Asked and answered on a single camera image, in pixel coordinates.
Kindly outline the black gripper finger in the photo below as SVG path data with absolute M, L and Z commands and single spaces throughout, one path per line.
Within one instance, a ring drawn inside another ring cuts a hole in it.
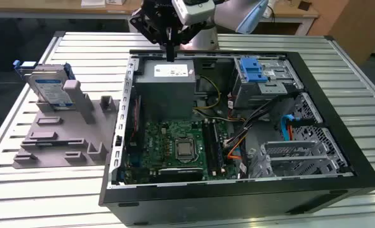
M 186 45 L 191 39 L 198 35 L 201 30 L 207 26 L 207 22 L 199 22 L 182 29 L 182 26 L 171 27 L 171 61 L 174 62 L 177 56 L 177 47 L 181 44 Z
M 158 27 L 142 9 L 133 13 L 130 23 L 153 44 L 161 45 L 162 50 L 166 51 L 167 61 L 173 62 L 173 43 L 167 28 Z

